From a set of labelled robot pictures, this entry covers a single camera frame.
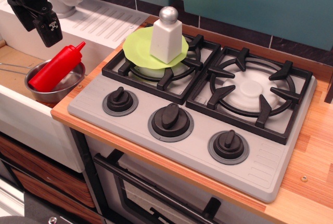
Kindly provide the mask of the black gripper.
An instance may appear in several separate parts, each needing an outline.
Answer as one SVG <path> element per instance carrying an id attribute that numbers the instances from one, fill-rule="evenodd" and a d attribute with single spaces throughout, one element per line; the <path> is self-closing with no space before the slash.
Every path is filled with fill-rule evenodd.
<path id="1" fill-rule="evenodd" d="M 52 47 L 63 39 L 59 19 L 52 13 L 48 0 L 7 0 L 13 12 L 30 32 L 36 28 L 46 47 Z"/>

